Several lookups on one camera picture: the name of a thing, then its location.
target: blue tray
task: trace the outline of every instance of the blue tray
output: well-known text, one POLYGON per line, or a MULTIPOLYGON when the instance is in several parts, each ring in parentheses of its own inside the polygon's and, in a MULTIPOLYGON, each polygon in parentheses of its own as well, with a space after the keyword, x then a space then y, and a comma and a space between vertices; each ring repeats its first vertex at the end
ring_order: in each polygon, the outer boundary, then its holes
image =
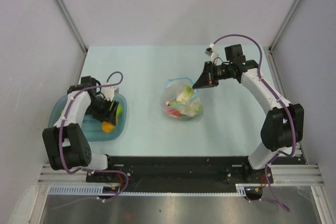
MULTIPOLYGON (((55 104, 54 109, 51 113, 48 127, 53 127, 53 125, 57 122, 59 117, 61 116, 62 110, 67 104, 68 97, 65 95, 61 97, 55 104)), ((127 103, 125 97, 121 94, 115 94, 114 101, 118 101, 122 106, 122 112, 118 117, 118 123, 114 130, 110 133, 105 133, 101 129, 101 122, 92 118, 90 115, 85 115, 82 123, 82 130, 84 136, 89 142, 97 142, 97 141, 109 141, 116 139, 125 127, 126 122, 126 113, 127 113, 127 103)))

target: green vegetable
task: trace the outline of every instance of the green vegetable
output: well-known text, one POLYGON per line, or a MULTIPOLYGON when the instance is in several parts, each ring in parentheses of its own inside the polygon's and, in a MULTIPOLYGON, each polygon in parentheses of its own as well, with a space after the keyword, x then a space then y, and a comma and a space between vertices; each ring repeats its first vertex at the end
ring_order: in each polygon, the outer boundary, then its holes
POLYGON ((118 107, 117 107, 117 117, 119 117, 121 115, 121 112, 122 112, 122 106, 119 103, 118 107))
POLYGON ((184 93, 187 95, 187 96, 193 96, 194 95, 194 90, 192 89, 192 87, 189 87, 189 86, 185 86, 184 88, 184 93))

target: light blue table surface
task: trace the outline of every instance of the light blue table surface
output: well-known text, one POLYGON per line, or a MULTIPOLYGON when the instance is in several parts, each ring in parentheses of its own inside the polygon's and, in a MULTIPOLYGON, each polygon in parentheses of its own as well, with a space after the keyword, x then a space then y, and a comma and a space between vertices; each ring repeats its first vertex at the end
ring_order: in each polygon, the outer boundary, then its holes
MULTIPOLYGON (((168 79, 196 81, 206 46, 90 47, 81 76, 91 75, 102 84, 114 71, 124 74, 120 93, 128 103, 124 131, 111 141, 91 142, 92 151, 118 156, 241 156, 261 142, 265 114, 252 94, 237 80, 199 92, 204 115, 199 121, 179 121, 164 114, 160 96, 168 79)), ((224 46, 216 51, 225 60, 224 46)), ((259 61, 258 49, 243 46, 247 59, 259 61)), ((272 83, 266 58, 261 67, 272 83)), ((116 75, 112 82, 119 80, 116 75)))

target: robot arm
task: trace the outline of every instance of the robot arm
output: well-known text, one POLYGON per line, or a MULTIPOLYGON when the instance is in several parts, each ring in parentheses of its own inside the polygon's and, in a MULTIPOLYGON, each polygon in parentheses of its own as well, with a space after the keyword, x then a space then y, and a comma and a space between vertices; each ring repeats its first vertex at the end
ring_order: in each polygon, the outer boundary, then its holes
POLYGON ((104 170, 108 168, 108 157, 91 152, 90 145, 81 129, 83 118, 89 113, 93 118, 103 122, 116 124, 118 102, 112 101, 111 94, 107 97, 99 97, 96 89, 84 92, 80 90, 96 86, 96 79, 92 77, 81 78, 81 84, 71 86, 68 90, 68 100, 63 112, 53 127, 43 130, 43 140, 48 159, 54 170, 63 169, 59 152, 60 126, 65 119, 66 111, 71 103, 62 131, 62 142, 68 141, 69 145, 63 145, 64 159, 69 169, 73 167, 87 167, 104 170))
MULTIPOLYGON (((203 72, 193 85, 193 89, 216 87, 219 80, 233 78, 253 94, 264 110, 266 119, 260 134, 262 142, 248 156, 248 162, 252 170, 262 169, 279 151, 292 145, 292 134, 287 114, 279 101, 260 81, 257 73, 258 64, 254 60, 246 60, 241 45, 226 47, 225 52, 228 63, 222 62, 221 65, 215 65, 214 62, 217 60, 218 54, 213 52, 211 48, 206 50, 206 53, 212 56, 212 61, 204 63, 203 72)), ((275 92, 290 111, 295 124, 296 142, 300 142, 303 131, 303 107, 300 104, 291 104, 277 91, 275 92)))

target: gray wall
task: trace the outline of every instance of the gray wall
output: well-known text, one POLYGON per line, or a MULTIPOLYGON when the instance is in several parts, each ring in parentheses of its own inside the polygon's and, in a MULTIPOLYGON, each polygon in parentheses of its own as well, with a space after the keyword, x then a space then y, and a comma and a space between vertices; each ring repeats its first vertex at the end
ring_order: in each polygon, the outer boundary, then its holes
POLYGON ((303 150, 336 204, 336 0, 303 0, 275 49, 287 97, 305 108, 303 150))
POLYGON ((0 0, 0 223, 46 161, 42 130, 83 54, 53 0, 0 0))
POLYGON ((293 0, 64 1, 87 45, 143 46, 207 45, 230 33, 268 45, 293 0))

